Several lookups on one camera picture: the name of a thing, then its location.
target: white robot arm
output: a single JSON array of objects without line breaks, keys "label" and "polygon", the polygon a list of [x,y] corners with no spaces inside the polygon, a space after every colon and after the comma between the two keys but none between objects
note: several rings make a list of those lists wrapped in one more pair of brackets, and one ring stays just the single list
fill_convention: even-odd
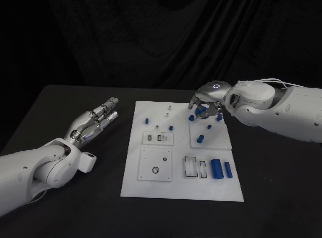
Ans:
[{"label": "white robot arm", "polygon": [[80,148],[117,117],[112,111],[117,98],[110,98],[73,121],[64,138],[34,150],[0,157],[0,216],[28,203],[50,188],[60,188],[77,170],[89,172],[96,157]]},{"label": "white robot arm", "polygon": [[[277,89],[267,82],[284,87]],[[209,106],[198,118],[219,114],[224,106],[244,125],[258,126],[296,140],[322,143],[322,89],[283,83],[278,79],[240,81],[232,87],[212,81],[195,92],[189,108],[193,104],[201,110],[201,104]]]}]

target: dark tabletop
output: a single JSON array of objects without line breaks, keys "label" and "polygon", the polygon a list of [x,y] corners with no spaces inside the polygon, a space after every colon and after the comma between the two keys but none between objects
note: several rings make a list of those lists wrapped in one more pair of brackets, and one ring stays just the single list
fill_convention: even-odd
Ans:
[{"label": "dark tabletop", "polygon": [[60,189],[0,218],[0,237],[322,237],[322,148],[228,112],[244,202],[120,197],[135,101],[186,103],[193,91],[47,86],[2,155],[63,137],[81,112],[117,97],[119,117],[81,149],[97,157]]}]

